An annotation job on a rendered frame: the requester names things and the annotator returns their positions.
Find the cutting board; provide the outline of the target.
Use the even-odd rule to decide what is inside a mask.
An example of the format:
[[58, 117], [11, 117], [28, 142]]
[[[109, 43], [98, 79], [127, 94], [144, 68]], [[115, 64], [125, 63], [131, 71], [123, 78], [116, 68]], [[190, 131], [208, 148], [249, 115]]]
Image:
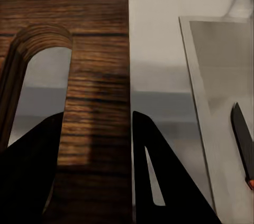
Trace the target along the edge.
[[0, 0], [0, 153], [28, 63], [55, 47], [72, 52], [39, 224], [133, 224], [129, 0]]

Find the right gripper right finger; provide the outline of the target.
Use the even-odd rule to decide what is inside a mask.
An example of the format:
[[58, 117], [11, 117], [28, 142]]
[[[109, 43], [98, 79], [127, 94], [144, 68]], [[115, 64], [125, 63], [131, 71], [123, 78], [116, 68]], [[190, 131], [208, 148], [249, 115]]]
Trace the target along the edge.
[[[222, 224], [152, 119], [133, 112], [137, 224]], [[166, 206], [153, 202], [145, 146]]]

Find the parer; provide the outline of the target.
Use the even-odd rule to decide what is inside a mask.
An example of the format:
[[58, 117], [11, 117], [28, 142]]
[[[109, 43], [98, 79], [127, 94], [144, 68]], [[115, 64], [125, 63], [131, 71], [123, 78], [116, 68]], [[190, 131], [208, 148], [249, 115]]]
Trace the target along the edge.
[[238, 103], [234, 108], [233, 122], [250, 177], [248, 184], [254, 191], [254, 143]]

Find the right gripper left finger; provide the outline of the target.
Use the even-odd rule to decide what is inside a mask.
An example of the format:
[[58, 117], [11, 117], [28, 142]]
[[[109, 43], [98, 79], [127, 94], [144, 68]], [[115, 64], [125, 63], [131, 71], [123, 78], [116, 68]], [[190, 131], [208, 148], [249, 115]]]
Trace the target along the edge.
[[0, 153], [0, 224], [39, 224], [55, 180], [64, 112]]

